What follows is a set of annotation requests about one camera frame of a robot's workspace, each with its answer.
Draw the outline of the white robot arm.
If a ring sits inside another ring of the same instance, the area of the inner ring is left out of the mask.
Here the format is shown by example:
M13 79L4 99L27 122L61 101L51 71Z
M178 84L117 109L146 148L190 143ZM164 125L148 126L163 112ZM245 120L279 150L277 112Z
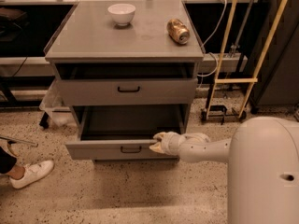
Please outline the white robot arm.
M182 161L228 164L228 224L299 224L299 123L243 122L229 139L203 133L154 135L150 149Z

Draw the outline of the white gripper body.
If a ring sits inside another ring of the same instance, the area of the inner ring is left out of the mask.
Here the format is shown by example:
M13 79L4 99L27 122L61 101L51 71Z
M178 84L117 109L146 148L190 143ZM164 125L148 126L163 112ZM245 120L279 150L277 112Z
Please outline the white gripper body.
M186 140L184 135L169 132L163 133L161 137L161 149L167 155L176 156L180 145Z

